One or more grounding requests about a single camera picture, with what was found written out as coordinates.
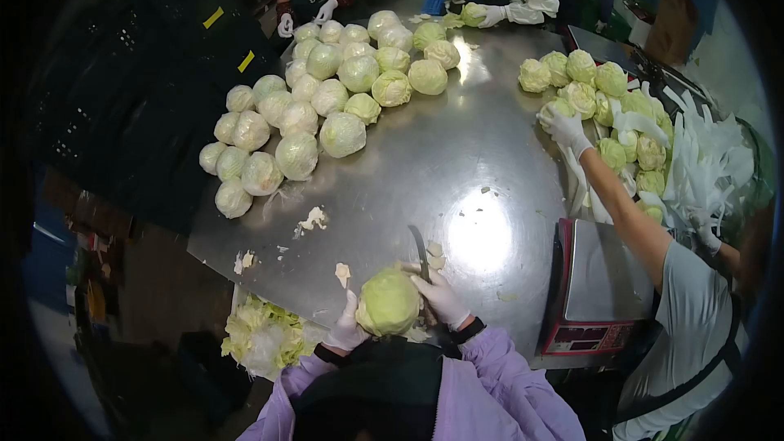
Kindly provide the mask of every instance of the peeled cabbage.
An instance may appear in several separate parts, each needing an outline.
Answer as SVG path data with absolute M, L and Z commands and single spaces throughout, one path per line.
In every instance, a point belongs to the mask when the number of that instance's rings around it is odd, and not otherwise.
M 256 110 L 261 113 L 264 120 L 272 126 L 280 127 L 281 114 L 283 109 L 293 101 L 292 95 L 288 91 L 275 91 L 269 93 L 258 105 Z
M 338 79 L 328 79 L 321 83 L 310 103 L 320 116 L 327 116 L 329 113 L 339 113 L 348 101 L 348 91 Z
M 365 124 L 353 114 L 332 113 L 318 136 L 324 151 L 339 159 L 365 146 Z
M 408 70 L 408 82 L 417 92 L 438 95 L 446 89 L 449 78 L 437 60 L 417 60 Z
M 253 150 L 260 149 L 267 140 L 270 139 L 270 125 L 256 111 L 243 111 L 234 125 L 234 133 L 231 134 L 233 145 L 238 149 Z
M 355 317 L 371 334 L 404 334 L 419 315 L 420 301 L 403 271 L 386 268 L 362 285 Z
M 596 77 L 596 63 L 587 51 L 574 50 L 566 60 L 566 73 L 572 80 L 591 83 Z
M 377 40 L 379 31 L 394 24 L 400 24 L 400 18 L 392 11 L 378 11 L 367 21 L 367 34 Z
M 607 167 L 610 167 L 616 174 L 620 174 L 623 167 L 626 166 L 626 151 L 621 144 L 612 138 L 603 138 L 599 140 L 596 148 Z
M 460 63 L 460 52 L 446 40 L 436 40 L 425 47 L 426 60 L 437 60 L 444 70 L 454 69 Z
M 351 96 L 343 107 L 344 113 L 357 116 L 365 125 L 375 123 L 381 114 L 381 106 L 375 99 L 362 92 Z
M 319 80 L 325 80 L 337 73 L 341 62 L 343 53 L 338 47 L 320 44 L 307 56 L 307 72 Z
M 267 152 L 253 152 L 242 168 L 242 189 L 251 196 L 272 194 L 283 182 L 283 173 L 275 157 Z
M 215 172 L 218 178 L 225 182 L 232 178 L 240 177 L 242 166 L 248 160 L 248 152 L 237 147 L 226 147 L 215 162 Z
M 246 85 L 235 85 L 226 94 L 226 109 L 234 113 L 241 113 L 253 109 L 256 96 L 253 90 Z
M 367 92 L 379 78 L 379 64 L 367 55 L 351 57 L 338 69 L 340 82 L 352 92 Z
M 376 52 L 376 61 L 382 74 L 387 70 L 405 72 L 411 64 L 411 56 L 399 48 L 385 47 Z
M 566 87 L 571 82 L 569 75 L 566 74 L 566 55 L 560 51 L 551 51 L 544 55 L 539 61 L 550 71 L 550 85 L 554 87 Z
M 294 101 L 310 102 L 316 89 L 321 85 L 321 81 L 309 73 L 306 73 L 297 79 L 292 87 L 292 99 Z
M 434 41 L 446 40 L 446 31 L 437 22 L 425 22 L 416 28 L 412 39 L 417 50 L 424 50 Z
M 385 108 L 405 104 L 411 100 L 411 83 L 397 70 L 387 70 L 379 75 L 371 89 L 373 98 Z
M 292 181 L 307 181 L 319 161 L 319 144 L 312 134 L 298 131 L 283 137 L 275 149 L 281 172 Z
M 236 126 L 239 117 L 240 113 L 226 113 L 222 115 L 218 122 L 215 123 L 215 129 L 212 131 L 215 134 L 215 138 L 227 145 L 231 145 L 231 135 L 234 134 L 234 126 Z
M 218 161 L 218 157 L 221 156 L 221 153 L 223 153 L 225 149 L 226 144 L 223 142 L 208 143 L 207 145 L 204 145 L 204 148 L 198 153 L 198 164 L 204 169 L 204 172 L 218 175 L 218 173 L 215 172 L 215 162 Z
M 529 58 L 520 65 L 517 80 L 523 91 L 542 92 L 550 86 L 550 71 L 539 60 Z

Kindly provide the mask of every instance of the gloved hand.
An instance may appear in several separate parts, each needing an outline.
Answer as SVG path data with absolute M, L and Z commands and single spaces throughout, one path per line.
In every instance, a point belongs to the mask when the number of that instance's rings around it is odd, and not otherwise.
M 422 266 L 412 262 L 404 264 L 403 270 L 419 274 L 422 272 Z M 430 281 L 433 284 L 425 282 L 419 276 L 411 276 L 411 280 L 416 289 L 430 302 L 430 306 L 433 307 L 438 318 L 446 323 L 450 330 L 457 330 L 471 314 L 471 311 L 463 305 L 447 280 L 438 271 L 433 268 L 428 268 L 428 270 L 430 271 Z
M 357 304 L 357 295 L 354 294 L 354 291 L 346 289 L 346 308 L 343 309 L 343 314 L 329 330 L 327 338 L 322 342 L 323 345 L 348 353 L 370 337 L 370 334 L 365 332 L 365 329 L 360 327 L 357 324 L 357 319 L 354 318 Z
M 700 241 L 708 248 L 710 255 L 715 256 L 721 248 L 721 240 L 713 235 L 711 215 L 702 208 L 689 207 L 687 210 L 688 219 L 697 231 Z
M 315 22 L 316 24 L 324 24 L 328 20 L 332 19 L 332 13 L 337 8 L 338 8 L 337 0 L 327 0 L 324 3 L 324 5 L 321 6 L 321 9 L 318 10 L 316 19 L 314 19 L 313 22 Z
M 294 34 L 294 19 L 292 15 L 286 12 L 281 15 L 281 23 L 278 24 L 278 36 L 281 38 L 290 38 Z
M 583 121 L 580 119 L 580 114 L 575 113 L 573 117 L 568 118 L 552 105 L 548 105 L 546 109 L 553 117 L 549 118 L 543 116 L 542 113 L 536 113 L 536 119 L 542 122 L 544 131 L 549 133 L 555 142 L 572 149 L 575 159 L 579 162 L 583 152 L 593 147 L 583 132 Z

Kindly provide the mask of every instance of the cabbage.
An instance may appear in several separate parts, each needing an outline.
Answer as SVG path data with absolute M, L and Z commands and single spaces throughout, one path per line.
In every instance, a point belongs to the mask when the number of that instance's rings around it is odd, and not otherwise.
M 596 87 L 607 95 L 619 98 L 626 93 L 629 77 L 617 63 L 606 62 L 596 69 Z
M 246 85 L 235 85 L 226 94 L 226 109 L 233 113 L 241 113 L 253 109 L 256 96 L 253 90 Z
M 294 101 L 283 110 L 281 136 L 298 131 L 315 135 L 319 131 L 319 115 L 309 102 Z
M 321 81 L 309 73 L 306 73 L 297 79 L 292 87 L 292 99 L 294 101 L 310 102 L 316 89 L 321 85 Z
M 596 92 L 587 83 L 573 80 L 563 89 L 558 89 L 558 96 L 566 99 L 583 120 L 589 120 L 596 113 Z
M 283 182 L 283 173 L 275 157 L 266 152 L 253 152 L 242 167 L 242 188 L 251 196 L 272 194 Z
M 220 117 L 218 122 L 215 123 L 215 129 L 212 131 L 215 138 L 219 141 L 231 145 L 231 135 L 234 133 L 234 127 L 237 125 L 237 120 L 240 113 L 226 113 Z
M 587 51 L 574 50 L 566 60 L 566 74 L 572 80 L 591 83 L 596 77 L 596 63 Z
M 566 74 L 566 55 L 560 51 L 551 51 L 539 61 L 550 71 L 550 84 L 554 87 L 566 87 L 571 81 Z
M 550 71 L 539 60 L 529 58 L 520 65 L 517 80 L 523 91 L 542 92 L 550 86 Z
M 351 57 L 340 65 L 338 78 L 349 91 L 370 91 L 373 82 L 379 78 L 379 64 L 367 55 Z
M 379 31 L 388 26 L 400 24 L 400 19 L 392 11 L 378 11 L 367 21 L 367 34 L 371 38 L 377 40 L 379 38 Z
M 412 39 L 417 50 L 424 50 L 434 41 L 446 40 L 446 31 L 437 22 L 426 22 L 416 28 Z
M 310 52 L 320 44 L 321 42 L 319 40 L 313 38 L 309 38 L 302 43 L 297 43 L 294 45 L 294 50 L 292 51 L 292 59 L 307 60 Z
M 603 138 L 599 140 L 596 149 L 607 167 L 610 167 L 616 174 L 620 174 L 623 167 L 626 166 L 626 151 L 621 144 L 612 138 Z
M 198 153 L 198 164 L 204 169 L 204 172 L 218 175 L 218 173 L 215 172 L 215 162 L 218 161 L 218 157 L 221 156 L 221 153 L 223 153 L 225 149 L 226 144 L 223 142 L 208 143 L 207 145 L 204 145 L 204 148 Z
M 277 75 L 265 75 L 253 84 L 254 101 L 259 102 L 273 91 L 285 91 L 286 81 Z
M 437 60 L 444 70 L 454 69 L 460 63 L 460 52 L 446 40 L 436 40 L 425 47 L 425 59 Z
M 487 11 L 488 9 L 481 4 L 469 2 L 463 6 L 463 10 L 460 12 L 460 19 L 465 22 L 465 25 L 475 28 L 481 22 L 485 21 L 485 14 L 487 14 Z
M 307 72 L 319 80 L 328 79 L 338 71 L 343 53 L 331 44 L 320 44 L 307 56 Z
M 328 79 L 321 83 L 310 103 L 320 116 L 327 116 L 329 113 L 339 113 L 343 111 L 348 92 L 346 87 L 338 79 Z
M 376 52 L 376 61 L 382 74 L 387 70 L 405 72 L 411 64 L 411 57 L 399 48 L 385 47 Z
M 626 152 L 626 163 L 632 163 L 637 160 L 637 132 L 634 130 L 621 131 L 613 128 L 610 137 L 619 142 Z
M 438 95 L 446 89 L 446 70 L 437 60 L 417 60 L 408 70 L 408 81 L 417 92 Z
M 362 92 L 351 96 L 343 108 L 344 113 L 357 116 L 366 125 L 375 123 L 381 114 L 381 106 L 375 99 Z
M 664 174 L 659 171 L 640 171 L 634 179 L 637 182 L 637 192 L 648 191 L 659 198 L 664 194 Z
M 302 43 L 305 40 L 317 40 L 321 28 L 315 22 L 306 22 L 294 29 L 294 41 Z
M 376 57 L 376 48 L 367 43 L 348 43 L 343 48 L 343 61 L 345 62 L 351 57 L 358 57 L 363 54 Z
M 379 31 L 378 43 L 379 48 L 395 47 L 408 52 L 414 46 L 414 33 L 403 24 L 393 24 Z
M 371 89 L 373 98 L 385 108 L 407 103 L 411 100 L 411 83 L 408 77 L 397 70 L 387 70 L 379 75 Z
M 232 178 L 240 177 L 242 166 L 248 160 L 248 152 L 237 147 L 226 147 L 215 162 L 215 172 L 218 178 L 226 182 Z
M 663 146 L 647 134 L 641 134 L 637 139 L 637 161 L 643 171 L 663 169 L 667 160 L 667 152 Z
M 278 128 L 283 109 L 286 109 L 291 101 L 293 101 L 292 95 L 288 91 L 271 92 L 256 105 L 256 110 L 261 113 L 266 122 Z
M 281 172 L 292 181 L 307 181 L 319 161 L 319 144 L 316 137 L 297 131 L 283 137 L 275 149 L 275 160 Z
M 324 151 L 339 159 L 365 146 L 365 124 L 353 114 L 332 113 L 318 136 Z
M 215 193 L 215 206 L 226 218 L 238 218 L 245 214 L 253 203 L 253 196 L 242 189 L 239 177 L 224 181 Z
M 385 268 L 362 285 L 355 317 L 374 335 L 404 334 L 419 315 L 419 292 L 403 271 Z
M 256 111 L 243 111 L 234 125 L 231 140 L 238 149 L 258 150 L 270 139 L 270 125 Z
M 338 43 L 370 43 L 370 35 L 368 34 L 367 29 L 359 24 L 346 24 L 346 27 L 343 28 L 343 32 L 340 34 Z

